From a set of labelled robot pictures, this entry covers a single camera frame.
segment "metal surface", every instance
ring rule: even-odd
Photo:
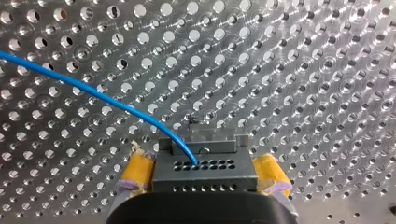
[[[294,181],[301,223],[391,224],[395,10],[391,0],[3,0],[0,49],[170,127],[199,115],[247,128],[252,155],[273,153]],[[1,223],[103,223],[129,142],[155,150],[155,129],[0,67]]]
[[[172,148],[157,153],[152,187],[154,191],[214,192],[248,191],[258,186],[258,176],[248,149],[235,147],[235,141],[186,143],[195,152],[198,165]],[[200,152],[199,148],[210,151]]]

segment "blue wire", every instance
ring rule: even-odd
[[[161,131],[163,131],[163,133],[168,135],[184,151],[186,156],[191,160],[191,162],[193,164],[195,164],[195,165],[198,164],[198,160],[195,158],[194,154],[191,152],[189,147],[176,134],[174,134],[165,125],[161,124],[158,120],[156,120],[156,119],[154,119],[154,118],[124,104],[124,103],[121,103],[121,102],[111,98],[110,96],[108,96],[104,93],[101,93],[88,85],[85,85],[84,83],[82,83],[80,81],[74,80],[73,78],[70,78],[65,75],[61,75],[57,72],[51,71],[51,70],[44,68],[36,63],[30,63],[24,59],[20,59],[15,56],[4,53],[3,51],[0,51],[0,59],[4,59],[4,60],[8,61],[9,63],[15,63],[16,65],[23,66],[23,67],[33,70],[37,73],[40,73],[44,76],[52,77],[57,80],[61,80],[62,82],[66,83],[70,86],[77,87],[81,91],[85,91],[85,92],[89,93],[90,95],[92,95],[98,99],[101,99],[111,105],[114,105],[115,107],[117,107],[121,110],[128,111],[130,114],[132,114],[138,118],[141,118],[145,122],[150,123],[150,124],[154,125],[155,127],[157,127],[158,129],[160,129]]]

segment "metal pegboard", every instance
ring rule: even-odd
[[[302,223],[396,219],[391,0],[7,0],[0,48],[177,129],[248,128],[294,182]],[[103,223],[130,142],[158,132],[0,62],[2,223]]]

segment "circular hole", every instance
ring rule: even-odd
[[[208,187],[208,186],[205,186],[205,185],[203,185],[203,186],[201,187],[201,191],[202,191],[202,192],[209,191],[209,187]]]
[[[65,21],[67,19],[67,13],[61,8],[57,8],[53,11],[53,18],[57,21]]]
[[[79,15],[85,21],[88,21],[93,18],[93,11],[89,7],[84,7],[81,9]]]
[[[111,40],[113,41],[114,45],[119,46],[119,45],[123,44],[124,37],[121,34],[114,34],[112,36]]]
[[[15,51],[22,49],[22,43],[17,39],[10,39],[8,45],[10,49]]]
[[[96,35],[88,35],[85,42],[87,43],[88,46],[90,47],[95,47],[99,44],[99,40],[96,37]]]
[[[116,19],[120,15],[120,10],[115,7],[111,6],[107,9],[107,16],[111,19]]]
[[[65,49],[68,49],[70,47],[72,47],[73,45],[73,40],[72,38],[70,38],[69,36],[63,36],[61,38],[61,45],[62,47],[64,47]]]
[[[40,14],[34,10],[29,10],[27,12],[26,17],[29,22],[39,22],[40,21]]]
[[[136,17],[144,17],[146,15],[146,8],[141,5],[141,4],[137,4],[136,6],[134,6],[134,14],[136,15]]]
[[[147,44],[149,42],[149,35],[145,32],[141,32],[137,35],[137,41],[142,45]]]
[[[0,19],[1,22],[4,24],[11,24],[12,22],[14,22],[14,17],[9,12],[6,11],[3,11],[0,14]]]
[[[160,7],[160,11],[164,16],[169,16],[172,14],[172,6],[169,3],[163,3]]]
[[[237,190],[237,186],[235,184],[230,186],[230,191],[236,191]]]
[[[390,9],[388,7],[382,8],[381,14],[384,16],[388,16],[390,13]]]
[[[216,185],[212,185],[212,186],[210,187],[210,190],[212,190],[212,191],[218,191],[219,188],[218,188],[218,186],[216,186]]]
[[[224,185],[224,184],[222,184],[222,185],[220,185],[220,190],[221,191],[226,191],[226,190],[228,190],[229,188],[227,187],[227,185]]]
[[[198,12],[198,4],[196,2],[189,2],[189,4],[187,5],[187,12],[190,15],[194,15],[195,13]]]
[[[364,10],[364,8],[359,8],[358,11],[356,12],[356,14],[359,17],[363,17],[365,13],[366,13],[366,11]]]
[[[189,40],[191,42],[196,42],[200,38],[200,36],[201,35],[200,35],[199,31],[197,31],[197,30],[191,30],[189,32]]]

